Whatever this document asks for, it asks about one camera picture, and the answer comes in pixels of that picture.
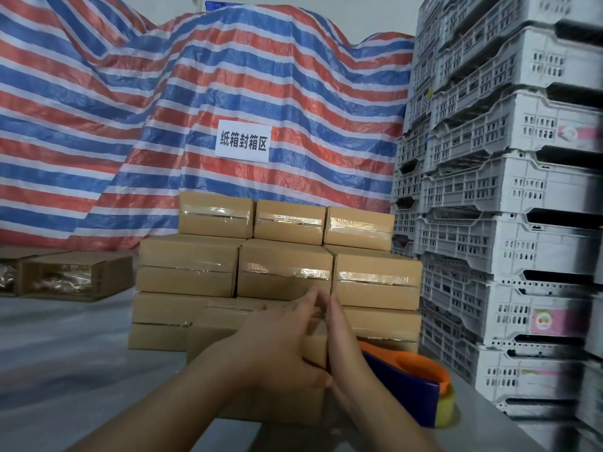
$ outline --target white table surface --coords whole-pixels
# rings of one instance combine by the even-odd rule
[[[182,353],[127,349],[132,295],[129,290],[94,304],[0,298],[0,450],[61,451],[184,365]],[[459,421],[434,433],[446,452],[543,452],[451,373]],[[324,428],[217,419],[193,450],[364,449],[353,426],[335,418]]]

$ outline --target white paper sign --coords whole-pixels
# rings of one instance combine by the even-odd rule
[[[268,163],[271,137],[269,125],[219,121],[216,157]]]

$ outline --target white wall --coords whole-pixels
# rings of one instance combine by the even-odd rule
[[[124,0],[152,22],[161,24],[195,10],[192,0]],[[345,36],[358,43],[378,32],[415,34],[423,0],[212,0],[235,3],[294,5],[333,21]]]

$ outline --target striped tarp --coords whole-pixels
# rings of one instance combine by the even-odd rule
[[[175,232],[188,189],[388,212],[412,47],[291,6],[156,27],[119,0],[0,0],[0,242],[131,248]],[[215,157],[220,119],[273,126],[269,163]]]

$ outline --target person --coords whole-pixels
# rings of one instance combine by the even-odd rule
[[[330,374],[301,356],[316,305],[327,323]],[[220,409],[251,387],[281,393],[330,388],[373,450],[440,451],[368,367],[336,296],[312,288],[282,308],[253,313],[236,334],[208,347],[68,452],[189,451]]]

